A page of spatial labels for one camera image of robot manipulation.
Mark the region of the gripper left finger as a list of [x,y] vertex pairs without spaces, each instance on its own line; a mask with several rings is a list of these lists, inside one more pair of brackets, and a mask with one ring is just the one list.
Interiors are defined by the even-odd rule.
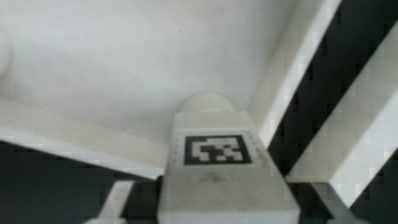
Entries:
[[82,224],[159,224],[159,196],[161,185],[155,181],[120,180],[98,216]]

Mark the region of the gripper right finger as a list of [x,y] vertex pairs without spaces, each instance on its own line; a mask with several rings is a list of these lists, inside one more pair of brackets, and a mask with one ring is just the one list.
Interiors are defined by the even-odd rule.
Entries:
[[329,183],[289,186],[301,206],[299,224],[372,224],[354,215]]

